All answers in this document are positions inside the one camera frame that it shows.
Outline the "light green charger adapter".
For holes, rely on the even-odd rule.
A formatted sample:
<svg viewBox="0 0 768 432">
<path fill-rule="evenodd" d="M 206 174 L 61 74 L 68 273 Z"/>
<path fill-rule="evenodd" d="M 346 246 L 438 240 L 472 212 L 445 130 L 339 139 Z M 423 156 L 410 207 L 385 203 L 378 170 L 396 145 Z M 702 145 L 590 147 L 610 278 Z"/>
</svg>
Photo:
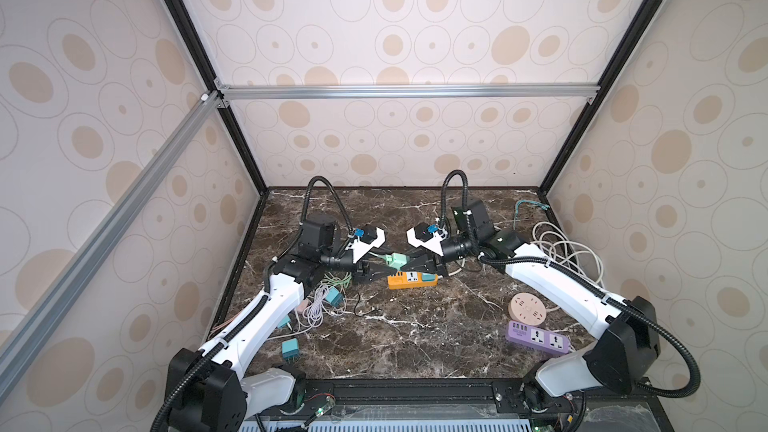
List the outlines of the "light green charger adapter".
<svg viewBox="0 0 768 432">
<path fill-rule="evenodd" d="M 384 260 L 388 267 L 400 271 L 408 263 L 409 257 L 401 253 L 392 253 L 386 254 Z"/>
</svg>

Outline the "orange power strip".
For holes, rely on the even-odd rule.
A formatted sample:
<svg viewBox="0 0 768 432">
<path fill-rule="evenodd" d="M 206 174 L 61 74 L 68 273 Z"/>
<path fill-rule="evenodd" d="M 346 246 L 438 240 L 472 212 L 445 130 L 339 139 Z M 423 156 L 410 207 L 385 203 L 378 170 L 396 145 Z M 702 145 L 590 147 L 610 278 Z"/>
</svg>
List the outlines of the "orange power strip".
<svg viewBox="0 0 768 432">
<path fill-rule="evenodd" d="M 402 290 L 413 288 L 424 288 L 420 283 L 420 274 L 422 272 L 402 272 L 387 277 L 387 286 L 390 290 Z"/>
</svg>

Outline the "round beige power socket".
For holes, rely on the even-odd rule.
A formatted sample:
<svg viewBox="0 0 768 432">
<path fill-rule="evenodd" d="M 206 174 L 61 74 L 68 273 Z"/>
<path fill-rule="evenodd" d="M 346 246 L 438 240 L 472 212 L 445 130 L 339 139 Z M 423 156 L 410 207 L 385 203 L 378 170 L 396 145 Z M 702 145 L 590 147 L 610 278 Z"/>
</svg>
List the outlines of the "round beige power socket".
<svg viewBox="0 0 768 432">
<path fill-rule="evenodd" d="M 547 317 L 546 306 L 542 300 L 527 292 L 516 293 L 512 297 L 508 312 L 512 320 L 529 326 L 539 326 Z"/>
</svg>

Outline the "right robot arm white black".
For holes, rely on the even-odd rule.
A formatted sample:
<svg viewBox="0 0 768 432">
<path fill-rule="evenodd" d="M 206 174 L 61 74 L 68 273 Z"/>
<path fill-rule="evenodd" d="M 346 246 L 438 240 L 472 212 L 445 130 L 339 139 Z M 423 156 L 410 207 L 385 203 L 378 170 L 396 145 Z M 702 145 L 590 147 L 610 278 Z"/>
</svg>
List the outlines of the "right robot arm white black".
<svg viewBox="0 0 768 432">
<path fill-rule="evenodd" d="M 546 408 L 568 393 L 603 387 L 628 395 L 641 390 L 664 398 L 694 395 L 701 385 L 701 370 L 688 348 L 656 320 L 654 306 L 637 296 L 626 299 L 600 287 L 548 256 L 512 229 L 499 229 L 485 204 L 471 200 L 469 188 L 461 189 L 461 203 L 449 208 L 440 199 L 434 224 L 420 223 L 407 232 L 414 248 L 401 270 L 444 276 L 447 265 L 473 257 L 502 274 L 541 293 L 594 339 L 579 351 L 537 364 L 524 378 L 521 397 L 532 410 Z M 678 388 L 657 388 L 644 379 L 666 341 L 683 359 L 687 382 Z"/>
</svg>

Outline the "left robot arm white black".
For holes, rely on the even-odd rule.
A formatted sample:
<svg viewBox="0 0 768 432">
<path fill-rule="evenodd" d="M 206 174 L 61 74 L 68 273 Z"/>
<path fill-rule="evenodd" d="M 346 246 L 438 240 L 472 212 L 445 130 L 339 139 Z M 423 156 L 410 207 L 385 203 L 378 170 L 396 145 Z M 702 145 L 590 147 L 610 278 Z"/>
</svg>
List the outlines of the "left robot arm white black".
<svg viewBox="0 0 768 432">
<path fill-rule="evenodd" d="M 181 349 L 168 366 L 166 391 L 150 426 L 153 431 L 237 431 L 248 418 L 283 405 L 299 394 L 299 375 L 271 368 L 247 376 L 256 353 L 279 323 L 309 295 L 318 293 L 329 272 L 344 272 L 360 283 L 370 280 L 368 254 L 385 242 L 382 229 L 355 227 L 346 208 L 339 209 L 346 236 L 336 232 L 330 216 L 310 215 L 310 197 L 321 176 L 307 184 L 299 230 L 286 249 L 264 269 L 258 295 L 199 349 Z"/>
</svg>

